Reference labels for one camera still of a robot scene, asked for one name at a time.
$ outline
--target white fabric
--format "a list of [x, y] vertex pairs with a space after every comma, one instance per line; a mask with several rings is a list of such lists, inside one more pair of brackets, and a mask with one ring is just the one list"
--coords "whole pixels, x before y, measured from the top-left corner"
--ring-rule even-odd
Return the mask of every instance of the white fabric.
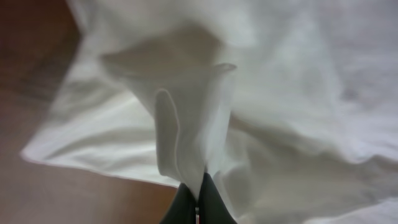
[[[112, 65], [117, 67], [115, 73], [124, 73], [120, 63]], [[196, 198], [206, 165], [224, 147], [233, 92], [233, 77], [228, 72], [232, 69], [233, 65], [223, 64], [177, 74], [121, 77], [154, 115], [160, 173], [187, 184]]]
[[[398, 222], [396, 1], [70, 5], [84, 38], [26, 159], [176, 186], [157, 170], [152, 116], [107, 62], [145, 74], [230, 63], [225, 146], [203, 163], [239, 223]], [[214, 37], [206, 54], [186, 51], [197, 51], [184, 45], [189, 35], [159, 38], [187, 24]], [[152, 39], [155, 55], [140, 61], [152, 50], [137, 46]], [[119, 57], [129, 49], [134, 60]]]

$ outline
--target white cloth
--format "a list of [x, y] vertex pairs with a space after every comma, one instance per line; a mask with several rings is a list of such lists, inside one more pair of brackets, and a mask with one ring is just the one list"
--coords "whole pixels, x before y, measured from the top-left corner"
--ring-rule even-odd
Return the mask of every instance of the white cloth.
[[[239, 223], [398, 222], [396, 1], [70, 5], [84, 37], [26, 159], [176, 186], [157, 170], [152, 116], [107, 62], [144, 74], [230, 63], [225, 146], [203, 163]], [[187, 24], [214, 37], [207, 53], [190, 54], [190, 35], [159, 38]], [[153, 46], [156, 63], [140, 61]]]

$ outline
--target white sheet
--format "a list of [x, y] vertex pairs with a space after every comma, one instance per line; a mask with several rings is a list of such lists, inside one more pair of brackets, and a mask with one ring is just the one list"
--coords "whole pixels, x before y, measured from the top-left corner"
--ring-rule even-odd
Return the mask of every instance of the white sheet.
[[204, 162], [240, 223], [398, 222], [395, 1], [70, 3], [84, 39], [26, 159], [177, 185], [157, 170], [153, 118], [104, 57], [195, 24], [217, 45], [194, 62], [237, 66], [225, 147]]

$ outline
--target brown floor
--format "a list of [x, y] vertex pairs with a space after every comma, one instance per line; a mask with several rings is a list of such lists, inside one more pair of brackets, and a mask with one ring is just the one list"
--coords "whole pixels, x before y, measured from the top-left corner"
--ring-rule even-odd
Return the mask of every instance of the brown floor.
[[79, 34], [62, 0], [0, 1], [0, 224], [158, 223], [175, 189], [23, 161]]

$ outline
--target wooden floor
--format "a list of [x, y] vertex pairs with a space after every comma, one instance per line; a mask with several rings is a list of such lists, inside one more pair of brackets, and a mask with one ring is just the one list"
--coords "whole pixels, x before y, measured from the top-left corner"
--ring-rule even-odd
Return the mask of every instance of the wooden floor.
[[59, 0], [0, 1], [0, 223], [158, 223], [175, 189], [23, 161], [79, 34]]

